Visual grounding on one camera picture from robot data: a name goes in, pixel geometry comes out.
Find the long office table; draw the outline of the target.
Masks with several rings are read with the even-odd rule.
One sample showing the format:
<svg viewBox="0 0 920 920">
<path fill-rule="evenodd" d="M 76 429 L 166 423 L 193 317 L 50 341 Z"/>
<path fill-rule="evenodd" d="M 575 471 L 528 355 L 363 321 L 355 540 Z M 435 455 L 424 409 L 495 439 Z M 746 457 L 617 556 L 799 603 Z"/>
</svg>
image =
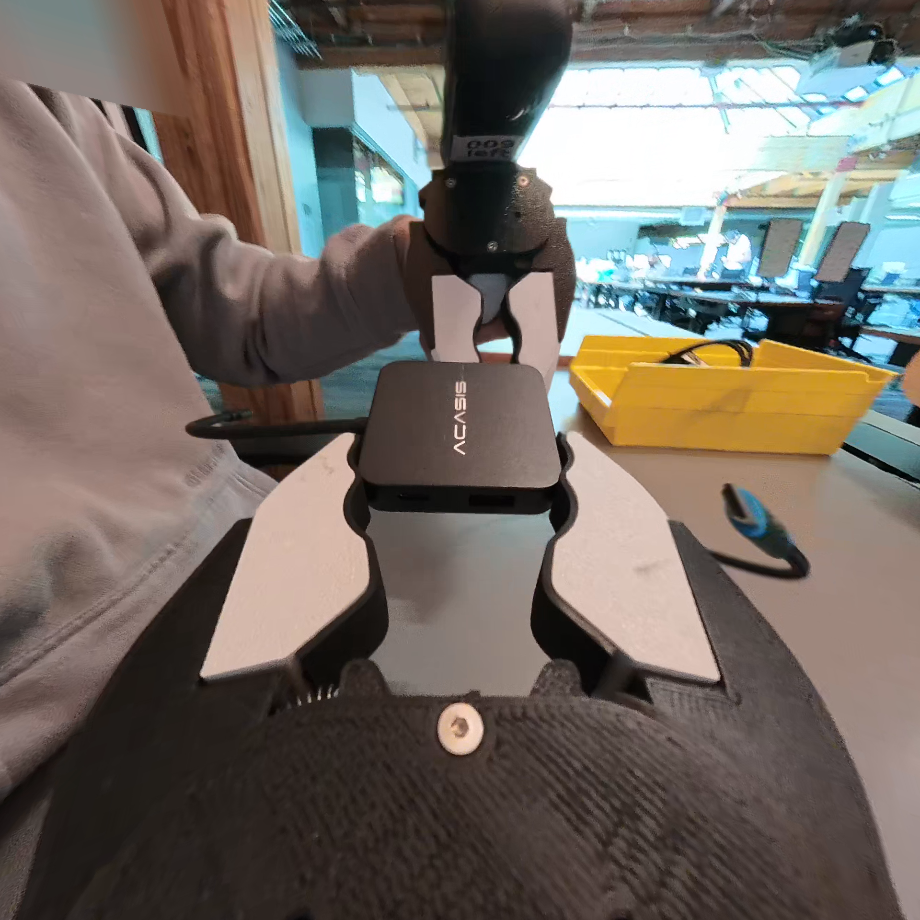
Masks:
<svg viewBox="0 0 920 920">
<path fill-rule="evenodd" d="M 694 312 L 696 316 L 708 316 L 710 322 L 730 313 L 747 316 L 755 311 L 776 317 L 793 315 L 796 311 L 801 314 L 816 314 L 820 311 L 834 314 L 835 310 L 839 310 L 835 338 L 871 336 L 903 344 L 918 344 L 918 326 L 885 326 L 869 321 L 875 308 L 880 305 L 882 294 L 882 289 L 866 289 L 845 301 L 842 295 L 821 297 L 814 293 L 799 294 L 788 290 L 773 292 L 763 286 L 748 283 L 700 281 L 689 277 L 638 281 L 605 279 L 576 283 L 576 298 L 587 305 L 618 308 L 620 301 L 627 299 L 633 305 L 646 304 L 650 316 L 657 321 L 665 321 L 664 316 L 668 311 L 677 310 L 684 314 Z"/>
</svg>

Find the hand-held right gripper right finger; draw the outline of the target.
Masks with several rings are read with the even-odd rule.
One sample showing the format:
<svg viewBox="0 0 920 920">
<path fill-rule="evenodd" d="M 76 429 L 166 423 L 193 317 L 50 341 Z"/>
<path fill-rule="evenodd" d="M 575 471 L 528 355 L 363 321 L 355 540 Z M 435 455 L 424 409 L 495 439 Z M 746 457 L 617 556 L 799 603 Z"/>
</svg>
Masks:
<svg viewBox="0 0 920 920">
<path fill-rule="evenodd" d="M 709 688 L 719 663 L 671 521 L 638 480 L 582 434 L 558 436 L 554 533 L 534 593 L 534 638 L 588 694 L 649 678 Z"/>
</svg>

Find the wooden post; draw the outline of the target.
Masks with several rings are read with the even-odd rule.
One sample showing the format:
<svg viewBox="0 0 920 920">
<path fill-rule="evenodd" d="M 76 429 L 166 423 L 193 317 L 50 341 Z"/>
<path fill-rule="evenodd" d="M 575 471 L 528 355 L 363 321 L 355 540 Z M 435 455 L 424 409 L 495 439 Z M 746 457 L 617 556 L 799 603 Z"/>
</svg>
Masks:
<svg viewBox="0 0 920 920">
<path fill-rule="evenodd" d="M 184 115 L 153 115 L 165 166 L 201 213 L 223 215 L 242 240 L 300 254 L 268 3 L 162 6 L 186 98 Z"/>
</svg>

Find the black square adapter hub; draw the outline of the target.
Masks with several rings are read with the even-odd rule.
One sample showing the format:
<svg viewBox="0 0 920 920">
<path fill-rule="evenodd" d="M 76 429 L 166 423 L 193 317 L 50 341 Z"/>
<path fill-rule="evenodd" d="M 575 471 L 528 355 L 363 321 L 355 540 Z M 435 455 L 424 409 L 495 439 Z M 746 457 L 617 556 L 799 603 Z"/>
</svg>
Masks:
<svg viewBox="0 0 920 920">
<path fill-rule="evenodd" d="M 382 512 L 547 512 L 561 461 L 543 376 L 512 363 L 386 365 L 358 473 Z"/>
</svg>

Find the yellow board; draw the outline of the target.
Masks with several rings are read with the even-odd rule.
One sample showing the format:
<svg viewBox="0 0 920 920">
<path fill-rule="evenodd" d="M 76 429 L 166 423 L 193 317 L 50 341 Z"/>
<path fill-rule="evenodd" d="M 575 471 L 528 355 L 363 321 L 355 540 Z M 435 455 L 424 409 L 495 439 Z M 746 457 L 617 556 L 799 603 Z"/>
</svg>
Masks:
<svg viewBox="0 0 920 920">
<path fill-rule="evenodd" d="M 587 336 L 569 382 L 613 446 L 834 454 L 898 374 L 764 340 Z"/>
</svg>

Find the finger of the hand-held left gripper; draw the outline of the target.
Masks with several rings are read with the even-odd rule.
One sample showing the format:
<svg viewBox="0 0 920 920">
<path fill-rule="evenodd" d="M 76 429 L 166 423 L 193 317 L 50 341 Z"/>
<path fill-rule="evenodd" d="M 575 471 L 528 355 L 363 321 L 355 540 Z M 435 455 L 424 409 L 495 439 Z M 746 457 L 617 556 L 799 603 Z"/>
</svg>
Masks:
<svg viewBox="0 0 920 920">
<path fill-rule="evenodd" d="M 454 274 L 431 279 L 432 343 L 429 356 L 434 362 L 479 363 L 477 329 L 488 310 L 487 294 L 497 277 L 475 273 L 471 280 Z"/>
<path fill-rule="evenodd" d="M 561 347 L 553 273 L 524 275 L 507 293 L 507 307 L 514 329 L 512 362 L 534 368 L 550 388 Z"/>
</svg>

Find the person's left forearm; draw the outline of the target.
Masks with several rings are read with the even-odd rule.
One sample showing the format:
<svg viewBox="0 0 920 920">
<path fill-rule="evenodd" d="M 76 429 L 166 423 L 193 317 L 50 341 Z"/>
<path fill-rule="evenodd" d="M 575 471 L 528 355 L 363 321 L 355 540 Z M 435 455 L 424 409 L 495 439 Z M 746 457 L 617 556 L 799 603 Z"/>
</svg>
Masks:
<svg viewBox="0 0 920 920">
<path fill-rule="evenodd" d="M 405 277 L 420 225 L 408 216 L 355 225 L 317 259 L 220 237 L 201 251 L 198 302 L 180 334 L 190 365 L 224 384 L 287 384 L 396 344 L 419 329 Z"/>
</svg>

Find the pink cloth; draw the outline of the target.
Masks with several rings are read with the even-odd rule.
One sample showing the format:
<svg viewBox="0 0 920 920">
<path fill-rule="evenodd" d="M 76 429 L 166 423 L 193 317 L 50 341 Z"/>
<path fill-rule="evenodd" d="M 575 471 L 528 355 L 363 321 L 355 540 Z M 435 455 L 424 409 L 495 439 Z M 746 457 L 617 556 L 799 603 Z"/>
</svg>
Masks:
<svg viewBox="0 0 920 920">
<path fill-rule="evenodd" d="M 2 918 L 47 763 L 270 480 L 207 410 L 113 194 L 130 144 L 83 98 L 2 79 Z"/>
</svg>

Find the grey desk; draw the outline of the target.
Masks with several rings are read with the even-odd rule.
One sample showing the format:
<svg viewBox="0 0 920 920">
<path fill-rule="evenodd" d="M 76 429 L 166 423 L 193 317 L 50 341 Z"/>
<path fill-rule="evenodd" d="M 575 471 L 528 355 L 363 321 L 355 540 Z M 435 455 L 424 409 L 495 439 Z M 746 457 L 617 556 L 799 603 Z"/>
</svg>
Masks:
<svg viewBox="0 0 920 920">
<path fill-rule="evenodd" d="M 614 457 L 700 541 L 756 559 L 719 490 L 751 490 L 811 560 L 811 577 L 730 575 L 798 658 L 863 779 L 906 918 L 918 918 L 918 489 L 839 451 L 812 457 L 613 448 L 558 372 L 558 429 Z M 376 512 L 389 604 L 375 661 L 411 694 L 522 695 L 546 660 L 529 627 L 545 516 Z"/>
</svg>

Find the ceiling projector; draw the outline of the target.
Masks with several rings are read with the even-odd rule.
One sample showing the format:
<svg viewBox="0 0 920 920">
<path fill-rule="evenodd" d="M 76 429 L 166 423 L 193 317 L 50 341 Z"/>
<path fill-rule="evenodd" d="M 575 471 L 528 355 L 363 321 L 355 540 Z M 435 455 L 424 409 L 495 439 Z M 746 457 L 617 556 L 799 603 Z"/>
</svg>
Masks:
<svg viewBox="0 0 920 920">
<path fill-rule="evenodd" d="M 881 66 L 893 63 L 900 51 L 878 21 L 851 18 L 822 37 L 822 49 L 809 62 L 813 74 L 840 68 Z"/>
</svg>

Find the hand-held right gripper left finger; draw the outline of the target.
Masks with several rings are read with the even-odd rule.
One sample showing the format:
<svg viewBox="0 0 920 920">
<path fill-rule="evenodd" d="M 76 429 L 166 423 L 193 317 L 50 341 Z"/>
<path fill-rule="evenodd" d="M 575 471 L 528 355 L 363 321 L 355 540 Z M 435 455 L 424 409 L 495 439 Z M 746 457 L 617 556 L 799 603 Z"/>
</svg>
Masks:
<svg viewBox="0 0 920 920">
<path fill-rule="evenodd" d="M 204 680 L 285 672 L 339 680 L 388 628 L 359 438 L 340 434 L 285 477 L 251 520 L 201 666 Z"/>
</svg>

